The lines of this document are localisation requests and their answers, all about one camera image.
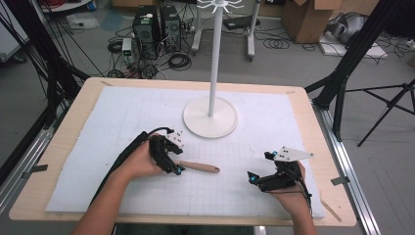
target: white paper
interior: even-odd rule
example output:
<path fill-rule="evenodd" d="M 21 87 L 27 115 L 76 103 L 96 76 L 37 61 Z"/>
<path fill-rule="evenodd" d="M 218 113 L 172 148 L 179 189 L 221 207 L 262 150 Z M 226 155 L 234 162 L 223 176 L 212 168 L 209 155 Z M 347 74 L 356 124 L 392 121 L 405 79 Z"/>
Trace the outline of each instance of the white paper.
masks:
<path fill-rule="evenodd" d="M 209 140 L 191 133 L 183 122 L 186 105 L 207 91 L 106 87 L 70 153 L 47 212 L 85 212 L 120 152 L 142 131 L 167 126 L 184 131 L 184 153 L 173 159 L 215 165 L 219 173 L 186 169 L 131 182 L 121 213 L 243 215 L 289 218 L 279 202 L 251 185 L 247 171 L 275 173 L 263 153 L 282 146 L 303 150 L 287 95 L 216 92 L 238 112 L 236 129 Z M 313 216 L 324 217 L 308 161 L 306 185 Z"/>

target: human hand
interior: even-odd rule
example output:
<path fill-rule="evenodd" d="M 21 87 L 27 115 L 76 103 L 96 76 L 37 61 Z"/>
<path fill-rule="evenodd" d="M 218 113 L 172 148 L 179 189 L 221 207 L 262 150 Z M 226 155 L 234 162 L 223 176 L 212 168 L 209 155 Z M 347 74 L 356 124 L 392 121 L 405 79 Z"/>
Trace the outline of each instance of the human hand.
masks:
<path fill-rule="evenodd" d="M 298 163 L 302 179 L 305 181 L 305 168 L 300 162 Z M 283 208 L 291 215 L 303 212 L 309 213 L 307 201 L 298 184 L 290 188 L 270 191 L 269 194 L 280 201 Z"/>
<path fill-rule="evenodd" d="M 147 177 L 162 172 L 162 169 L 156 165 L 150 156 L 150 143 L 146 140 L 116 170 L 128 180 L 138 177 Z"/>

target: table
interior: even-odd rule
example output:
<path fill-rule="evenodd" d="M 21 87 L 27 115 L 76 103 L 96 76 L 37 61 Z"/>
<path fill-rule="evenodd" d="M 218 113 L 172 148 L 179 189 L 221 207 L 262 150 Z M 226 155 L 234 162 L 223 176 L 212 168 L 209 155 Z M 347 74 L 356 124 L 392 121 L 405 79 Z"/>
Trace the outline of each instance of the table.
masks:
<path fill-rule="evenodd" d="M 38 165 L 48 165 L 48 169 L 46 171 L 34 172 L 28 179 L 10 211 L 11 219 L 74 221 L 82 217 L 81 213 L 46 212 L 45 209 L 56 186 L 61 168 L 74 146 L 80 130 L 88 119 L 90 112 L 93 110 L 101 90 L 105 86 L 209 90 L 209 83 L 207 82 L 89 78 L 83 85 L 61 126 L 38 163 Z M 320 188 L 320 196 L 325 207 L 326 217 L 315 220 L 315 224 L 320 226 L 353 226 L 356 223 L 356 218 L 347 198 L 345 188 L 342 185 L 334 186 L 330 181 L 333 178 L 339 177 L 339 174 L 303 88 L 218 83 L 217 90 L 287 94 L 297 117 L 304 148 L 307 152 L 312 152 L 315 156 L 318 156 L 318 158 L 313 158 L 309 161 L 314 172 L 315 180 Z M 292 224 L 290 220 L 257 217 L 142 214 L 121 214 L 118 216 L 117 221 L 175 224 Z"/>

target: floor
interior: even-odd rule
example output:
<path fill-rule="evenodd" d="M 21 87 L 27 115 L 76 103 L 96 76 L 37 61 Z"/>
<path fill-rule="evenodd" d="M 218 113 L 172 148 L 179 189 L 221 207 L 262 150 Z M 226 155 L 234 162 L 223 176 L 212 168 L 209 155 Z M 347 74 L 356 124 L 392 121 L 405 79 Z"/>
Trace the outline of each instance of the floor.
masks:
<path fill-rule="evenodd" d="M 82 9 L 69 11 L 72 14 Z M 111 53 L 107 50 L 108 39 L 119 29 L 129 26 L 131 14 L 116 11 L 109 5 L 100 6 L 93 13 L 100 26 L 95 29 L 76 30 L 72 36 L 93 63 L 106 71 L 110 67 Z M 278 19 L 261 19 L 260 30 L 279 27 Z M 89 74 L 98 74 L 83 53 L 67 41 L 75 66 Z M 192 66 L 185 71 L 164 70 L 154 79 L 209 81 L 212 32 L 205 31 L 200 52 L 191 56 Z M 247 57 L 246 37 L 241 34 L 223 33 L 219 63 L 219 82 L 250 83 L 267 85 L 289 85 L 305 87 L 330 74 L 340 57 L 323 56 L 320 49 L 304 50 L 301 45 L 288 43 L 287 49 L 269 49 L 263 41 L 255 41 L 255 56 Z M 381 44 L 386 52 L 395 47 Z M 347 89 L 397 85 L 414 78 L 414 69 L 406 63 L 415 53 L 388 53 L 388 57 L 377 64 L 364 59 L 352 74 Z M 125 68 L 118 63 L 117 69 Z M 10 156 L 25 133 L 46 106 L 45 95 L 30 62 L 0 64 L 0 165 Z M 382 89 L 377 94 L 391 99 L 399 88 Z M 309 93 L 309 98 L 318 96 L 319 90 Z M 410 95 L 406 94 L 399 105 L 412 109 Z M 393 109 L 361 146 L 357 143 L 369 131 L 386 104 L 364 93 L 346 93 L 342 123 L 342 137 L 347 153 L 354 166 L 372 213 L 383 234 L 413 234 L 415 230 L 415 122 L 408 113 Z M 12 221 L 8 211 L 12 202 L 0 215 L 2 234 L 69 234 L 73 223 Z M 291 227 L 267 227 L 268 234 L 293 234 Z M 349 228 L 320 227 L 319 234 L 363 234 L 357 224 Z"/>

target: wooden brush handle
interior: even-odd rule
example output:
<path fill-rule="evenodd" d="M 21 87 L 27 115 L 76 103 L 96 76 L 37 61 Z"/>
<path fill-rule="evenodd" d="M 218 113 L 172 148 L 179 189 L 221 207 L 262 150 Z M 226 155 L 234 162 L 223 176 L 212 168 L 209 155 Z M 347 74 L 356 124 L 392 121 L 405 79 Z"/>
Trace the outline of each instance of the wooden brush handle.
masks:
<path fill-rule="evenodd" d="M 185 162 L 185 161 L 174 161 L 177 165 L 182 165 L 184 167 L 204 171 L 204 172 L 210 172 L 210 173 L 219 173 L 220 169 L 214 165 L 211 164 L 198 164 L 198 163 L 191 163 L 191 162 Z"/>

